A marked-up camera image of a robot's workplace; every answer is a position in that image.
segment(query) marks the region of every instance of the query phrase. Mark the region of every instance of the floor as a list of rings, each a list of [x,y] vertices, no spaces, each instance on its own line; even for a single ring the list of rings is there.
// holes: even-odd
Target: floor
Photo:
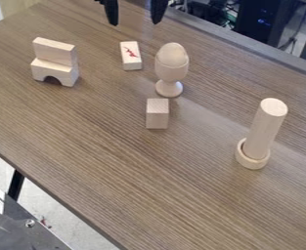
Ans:
[[[14,169],[0,158],[0,189],[3,191],[8,189],[13,172]],[[50,231],[72,249],[117,249],[29,180],[23,184],[19,204],[37,219],[45,219]]]
[[[3,19],[0,9],[0,20]],[[306,21],[302,25],[300,33],[297,35],[297,43],[293,50],[295,56],[301,54],[306,42]],[[13,168],[0,159],[0,188],[7,190],[13,174]],[[72,213],[66,210],[56,200],[47,193],[26,180],[20,204],[39,220],[45,219],[50,230],[73,249],[78,250],[115,250],[116,248],[98,233],[84,224]]]

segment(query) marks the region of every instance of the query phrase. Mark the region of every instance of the wood grain tabletop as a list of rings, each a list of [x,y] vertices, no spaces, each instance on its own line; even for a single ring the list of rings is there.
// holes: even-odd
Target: wood grain tabletop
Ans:
[[[73,88],[32,79],[37,36],[77,45]],[[143,70],[122,70],[128,40]],[[190,70],[169,128],[152,131],[153,59],[167,42]],[[268,97],[289,114],[269,164],[250,171],[234,150]],[[306,74],[168,17],[154,26],[125,1],[118,27],[91,0],[0,21],[0,155],[121,249],[306,249]]]

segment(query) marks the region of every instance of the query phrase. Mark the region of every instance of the cable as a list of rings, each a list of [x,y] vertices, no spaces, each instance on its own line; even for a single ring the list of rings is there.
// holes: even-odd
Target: cable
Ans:
[[[289,47],[289,45],[295,40],[296,35],[300,32],[301,26],[305,21],[306,21],[306,11],[303,14],[302,20],[298,25],[297,29],[295,30],[294,34],[291,37],[289,37],[288,41],[282,44],[282,46],[280,46],[278,49],[285,51]]]
[[[290,50],[290,54],[292,54],[292,55],[293,55],[293,51],[294,51],[296,42],[297,42],[297,39],[294,38],[294,41],[293,41],[293,44],[292,44],[292,48],[291,48],[291,50]]]

